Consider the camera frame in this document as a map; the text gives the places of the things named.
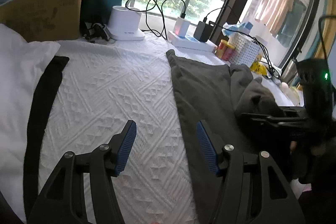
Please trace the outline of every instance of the perforated plastic basket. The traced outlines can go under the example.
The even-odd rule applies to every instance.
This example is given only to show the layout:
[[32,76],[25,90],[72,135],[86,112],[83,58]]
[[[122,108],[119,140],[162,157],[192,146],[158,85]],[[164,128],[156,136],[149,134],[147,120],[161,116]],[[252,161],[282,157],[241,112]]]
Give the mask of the perforated plastic basket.
[[236,65],[246,64],[251,67],[260,51],[260,46],[253,43],[251,38],[240,33],[233,34],[229,43],[236,47],[229,62]]

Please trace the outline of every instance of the white bedspread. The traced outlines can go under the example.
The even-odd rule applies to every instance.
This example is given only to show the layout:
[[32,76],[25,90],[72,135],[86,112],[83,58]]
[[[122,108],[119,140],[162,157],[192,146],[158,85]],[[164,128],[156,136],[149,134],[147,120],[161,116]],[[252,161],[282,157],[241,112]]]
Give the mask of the white bedspread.
[[[91,152],[132,119],[137,137],[124,172],[113,178],[125,222],[198,223],[165,56],[174,47],[150,34],[141,42],[59,43],[57,55],[68,56],[70,61],[43,140],[40,189],[66,151]],[[175,52],[204,63],[223,64],[214,55]],[[279,91],[275,96],[278,104],[290,104],[281,99]],[[85,178],[88,218],[94,223]]]

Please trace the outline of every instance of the metal screw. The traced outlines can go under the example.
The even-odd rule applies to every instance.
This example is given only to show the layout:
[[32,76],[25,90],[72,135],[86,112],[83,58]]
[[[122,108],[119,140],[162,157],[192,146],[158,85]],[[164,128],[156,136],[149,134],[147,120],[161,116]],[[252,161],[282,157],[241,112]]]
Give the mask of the metal screw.
[[268,158],[269,157],[269,153],[266,152],[266,151],[262,151],[260,154],[263,158]]
[[226,146],[224,146],[224,148],[225,148],[225,150],[227,150],[227,151],[232,151],[232,150],[234,150],[234,147],[233,147],[233,145],[231,145],[231,144],[227,144]]
[[71,158],[73,155],[74,155],[73,152],[68,151],[68,152],[65,152],[65,153],[64,153],[64,158],[69,159],[69,158]]
[[106,143],[102,144],[102,145],[99,147],[99,149],[100,149],[101,151],[108,150],[108,148],[109,148],[109,145],[106,144]]

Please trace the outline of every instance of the blue gripper pad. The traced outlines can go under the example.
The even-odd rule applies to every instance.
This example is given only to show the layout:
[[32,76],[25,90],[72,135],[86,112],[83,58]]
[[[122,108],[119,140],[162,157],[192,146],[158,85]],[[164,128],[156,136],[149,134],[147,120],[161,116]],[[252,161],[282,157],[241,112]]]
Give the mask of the blue gripper pad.
[[115,165],[116,175],[119,175],[125,169],[136,135],[137,124],[132,122],[117,153],[117,161]]
[[201,146],[208,169],[215,175],[219,174],[217,154],[201,122],[197,122],[197,138]]

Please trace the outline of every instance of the black strap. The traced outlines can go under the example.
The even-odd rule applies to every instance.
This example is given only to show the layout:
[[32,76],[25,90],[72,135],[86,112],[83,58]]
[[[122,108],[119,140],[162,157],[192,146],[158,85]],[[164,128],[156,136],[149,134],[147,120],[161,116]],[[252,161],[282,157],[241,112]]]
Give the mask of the black strap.
[[55,56],[46,67],[34,92],[27,126],[27,148],[23,167],[23,197],[27,220],[38,196],[40,150],[44,131],[63,79],[62,71],[68,61],[68,57]]

